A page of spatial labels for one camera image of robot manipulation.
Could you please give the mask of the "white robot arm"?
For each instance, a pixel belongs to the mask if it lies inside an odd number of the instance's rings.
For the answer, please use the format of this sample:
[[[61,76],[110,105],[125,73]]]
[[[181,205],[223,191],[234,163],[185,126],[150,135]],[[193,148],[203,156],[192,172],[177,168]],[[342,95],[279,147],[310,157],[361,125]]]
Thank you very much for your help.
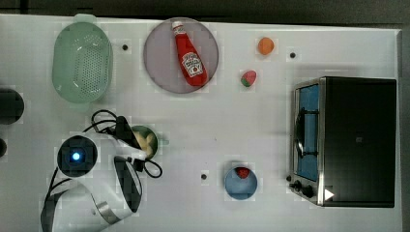
[[[43,232],[101,232],[136,213],[142,185],[133,164],[146,153],[101,133],[78,133],[59,147],[57,170],[76,183],[51,193],[41,213]]]

